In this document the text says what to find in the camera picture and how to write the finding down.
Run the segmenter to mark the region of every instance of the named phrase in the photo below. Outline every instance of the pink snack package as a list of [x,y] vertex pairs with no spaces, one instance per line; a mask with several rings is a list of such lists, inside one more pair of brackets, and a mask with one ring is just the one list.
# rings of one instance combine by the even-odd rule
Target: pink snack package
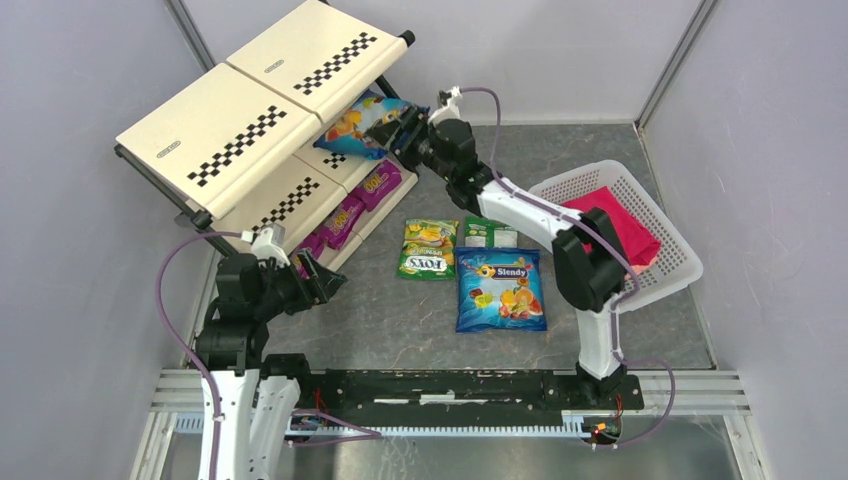
[[314,233],[310,233],[300,242],[300,245],[294,249],[294,252],[289,257],[289,260],[294,264],[297,271],[300,273],[300,276],[303,278],[309,278],[306,275],[306,270],[304,270],[303,266],[300,264],[300,259],[297,258],[297,252],[309,252],[312,255],[312,258],[318,260],[318,257],[321,256],[321,252],[324,251],[324,242],[315,235]]
[[365,204],[353,195],[348,195],[324,223],[318,227],[315,234],[327,243],[333,250],[342,248],[347,237],[353,232],[353,225],[362,212]]
[[356,195],[356,198],[362,200],[365,208],[371,212],[402,181],[400,169],[392,162],[384,160],[365,177],[362,183],[353,189],[351,195]]

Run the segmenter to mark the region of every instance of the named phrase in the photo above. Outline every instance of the white wall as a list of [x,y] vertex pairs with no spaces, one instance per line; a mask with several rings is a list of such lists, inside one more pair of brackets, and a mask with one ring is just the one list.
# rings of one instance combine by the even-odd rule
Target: white wall
[[845,478],[848,3],[719,2],[647,147],[779,479]]
[[[0,477],[127,478],[188,233],[114,137],[201,73],[160,1],[0,2]],[[166,279],[180,330],[209,247]]]
[[[301,0],[185,0],[216,61]],[[417,41],[387,73],[398,93],[432,104],[453,85],[489,86],[509,123],[636,118],[698,0],[330,0]],[[493,122],[488,98],[463,109]]]

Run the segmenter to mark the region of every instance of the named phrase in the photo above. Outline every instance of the plastic basket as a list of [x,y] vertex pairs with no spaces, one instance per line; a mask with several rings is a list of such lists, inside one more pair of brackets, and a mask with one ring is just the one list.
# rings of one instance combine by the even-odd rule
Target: plastic basket
[[[656,263],[639,275],[642,289],[622,302],[620,311],[644,307],[686,288],[701,277],[704,265],[692,247],[636,178],[614,160],[592,163],[549,178],[531,188],[530,193],[559,205],[601,187],[609,188],[619,203],[662,242]],[[627,280],[625,288],[632,290],[633,280]]]

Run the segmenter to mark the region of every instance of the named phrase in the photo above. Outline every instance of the black and white checkered strip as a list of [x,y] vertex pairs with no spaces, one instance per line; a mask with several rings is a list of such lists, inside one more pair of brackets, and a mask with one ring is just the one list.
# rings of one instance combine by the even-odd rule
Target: black and white checkered strip
[[303,182],[295,187],[294,192],[288,194],[276,208],[271,210],[271,213],[262,217],[262,220],[259,221],[259,225],[254,225],[251,230],[258,232],[265,225],[284,221],[286,219],[286,215],[294,212],[295,208],[303,203],[303,200],[306,197],[312,195],[312,191],[314,189],[320,186],[321,184],[313,181],[312,177],[304,178]]
[[333,170],[339,168],[339,165],[345,162],[347,157],[344,156],[343,153],[332,153],[329,157],[324,159],[324,165],[329,165]]
[[353,57],[358,57],[359,52],[368,48],[369,45],[377,41],[377,37],[370,37],[368,33],[362,32],[358,37],[350,41],[350,45],[342,49],[342,53],[333,55],[333,59],[324,62],[324,66],[312,72],[312,75],[305,77],[303,81],[294,86],[295,90],[300,90],[304,95],[311,94],[316,88],[324,84],[325,81],[333,78],[333,74],[342,69],[343,65],[351,62]]
[[217,177],[221,169],[233,163],[233,157],[239,157],[244,149],[256,143],[254,137],[265,135],[268,129],[277,125],[277,121],[286,116],[286,112],[274,105],[267,108],[268,113],[256,117],[256,123],[251,123],[243,133],[236,135],[235,141],[224,145],[224,149],[212,155],[211,162],[203,162],[200,168],[188,174],[189,180],[197,180],[197,186],[203,187],[209,180],[206,177]]

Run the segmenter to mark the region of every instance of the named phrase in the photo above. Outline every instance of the folded cloth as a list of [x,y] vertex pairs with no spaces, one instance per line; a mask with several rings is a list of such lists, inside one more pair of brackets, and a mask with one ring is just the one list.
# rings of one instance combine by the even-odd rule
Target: folded cloth
[[[588,212],[600,208],[607,212],[615,233],[624,247],[624,253],[630,265],[648,267],[656,261],[662,243],[654,238],[650,231],[639,220],[624,209],[607,187],[595,190],[580,198],[569,200],[563,207]],[[586,252],[592,251],[591,245],[584,245]]]

